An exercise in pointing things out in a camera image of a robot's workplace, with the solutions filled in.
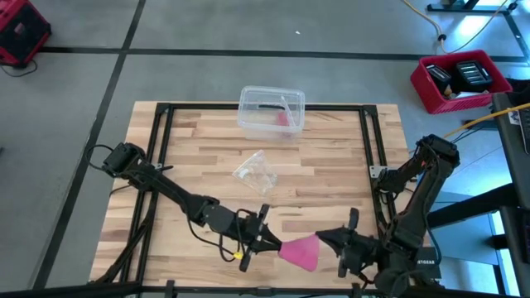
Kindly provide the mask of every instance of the clear plastic bag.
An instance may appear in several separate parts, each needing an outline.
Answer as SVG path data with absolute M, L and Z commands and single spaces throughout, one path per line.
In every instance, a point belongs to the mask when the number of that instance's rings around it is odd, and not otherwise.
M 254 153 L 248 158 L 232 173 L 232 176 L 241 180 L 262 196 L 267 196 L 278 181 L 278 176 L 272 171 L 263 150 Z

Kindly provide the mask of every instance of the yellow tag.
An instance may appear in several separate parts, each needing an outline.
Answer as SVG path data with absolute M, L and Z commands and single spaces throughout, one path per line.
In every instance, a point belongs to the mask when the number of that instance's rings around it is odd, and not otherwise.
M 243 254 L 241 252 L 234 252 L 234 257 L 238 260 L 241 260 L 243 258 Z

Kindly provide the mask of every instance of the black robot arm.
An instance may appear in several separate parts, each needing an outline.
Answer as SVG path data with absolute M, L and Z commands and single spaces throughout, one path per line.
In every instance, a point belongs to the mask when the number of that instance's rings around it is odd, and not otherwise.
M 241 218 L 219 204 L 219 200 L 208 195 L 193 195 L 165 177 L 145 158 L 142 148 L 131 143 L 120 143 L 104 160 L 103 171 L 114 178 L 123 178 L 138 190 L 155 190 L 177 203 L 182 212 L 194 224 L 210 229 L 220 235 L 239 241 L 246 250 L 239 270 L 247 271 L 251 252 L 278 251 L 282 242 L 264 223 L 269 206 L 264 204 L 258 213 L 246 211 Z
M 445 180 L 459 164 L 456 145 L 430 135 L 417 142 L 414 156 L 399 169 L 381 171 L 373 182 L 374 191 L 379 193 L 397 195 L 412 177 L 421 173 L 423 177 L 407 207 L 385 227 L 383 238 L 355 232 L 359 220 L 357 209 L 351 209 L 348 227 L 316 233 L 340 258 L 339 276 L 344 277 L 349 271 L 366 283 L 374 283 L 383 292 L 401 295 L 408 287 L 407 274 L 416 269 L 417 253 L 427 231 L 426 215 Z M 361 271 L 375 262 L 378 274 L 370 281 Z

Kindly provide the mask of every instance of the white cable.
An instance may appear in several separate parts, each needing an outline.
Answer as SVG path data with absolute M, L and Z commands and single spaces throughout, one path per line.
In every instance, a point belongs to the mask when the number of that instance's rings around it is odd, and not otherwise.
M 403 0 L 403 2 L 405 4 L 407 4 L 407 6 L 410 7 L 415 13 L 419 14 L 424 19 L 428 20 L 432 25 L 434 25 L 434 27 L 436 28 L 436 32 L 437 32 L 438 36 L 441 36 L 441 35 L 444 34 L 442 29 L 441 29 L 441 27 L 440 27 L 440 25 L 438 25 L 437 22 L 435 22 L 433 19 L 431 19 L 425 13 L 420 12 L 419 10 L 417 10 L 417 8 L 415 8 L 408 0 Z M 455 53 L 455 52 L 457 52 L 459 50 L 462 50 L 464 47 L 469 45 L 469 43 L 472 42 L 491 23 L 491 21 L 493 21 L 494 17 L 497 16 L 497 14 L 499 14 L 500 10 L 504 7 L 504 4 L 506 4 L 506 2 L 508 2 L 508 0 L 504 0 L 503 4 L 501 4 L 499 6 L 497 11 L 493 14 L 493 16 L 491 16 L 491 18 L 488 20 L 488 22 L 486 22 L 486 24 L 482 27 L 482 29 L 480 29 L 473 37 L 471 37 L 471 39 L 468 40 L 463 46 L 459 47 L 456 50 L 447 51 L 446 48 L 444 47 L 444 40 L 440 39 L 439 42 L 440 42 L 441 50 L 443 50 L 444 53 L 446 53 L 446 54 L 452 54 L 452 53 Z

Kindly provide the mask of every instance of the butcher block tabletop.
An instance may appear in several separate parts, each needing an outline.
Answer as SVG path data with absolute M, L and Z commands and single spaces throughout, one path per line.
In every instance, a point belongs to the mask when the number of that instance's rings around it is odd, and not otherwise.
M 136 102 L 125 141 L 147 149 L 157 102 Z M 408 159 L 398 106 L 377 105 L 388 164 L 400 166 Z M 359 113 L 350 111 L 306 111 L 301 137 L 295 142 L 247 140 L 237 124 L 237 110 L 177 109 L 172 120 L 165 166 L 174 166 L 164 175 L 194 194 L 210 195 L 235 211 L 258 212 L 270 204 L 266 223 L 282 241 L 309 236 L 317 230 L 347 224 L 349 209 L 360 211 L 357 231 L 377 237 Z M 162 116 L 153 160 L 157 160 L 165 116 Z M 377 146 L 368 120 L 376 165 Z M 236 170 L 252 154 L 265 151 L 277 173 L 277 185 L 260 196 L 236 178 Z M 114 189 L 126 185 L 116 180 Z M 403 192 L 397 211 L 407 204 Z M 90 279 L 105 273 L 125 247 L 137 190 L 132 187 L 110 196 Z M 144 214 L 150 195 L 146 195 Z M 219 235 L 206 226 L 194 226 L 202 238 L 217 243 Z M 225 238 L 224 246 L 235 251 L 237 244 Z M 130 278 L 136 276 L 138 253 L 132 260 Z M 143 284 L 164 286 L 175 280 L 178 286 L 219 286 L 279 288 L 351 288 L 362 284 L 356 276 L 337 277 L 338 259 L 320 242 L 320 258 L 314 272 L 287 263 L 275 252 L 253 256 L 248 271 L 239 271 L 239 262 L 224 262 L 219 249 L 195 239 L 179 206 L 160 195 L 148 251 Z M 373 278 L 375 266 L 365 270 Z

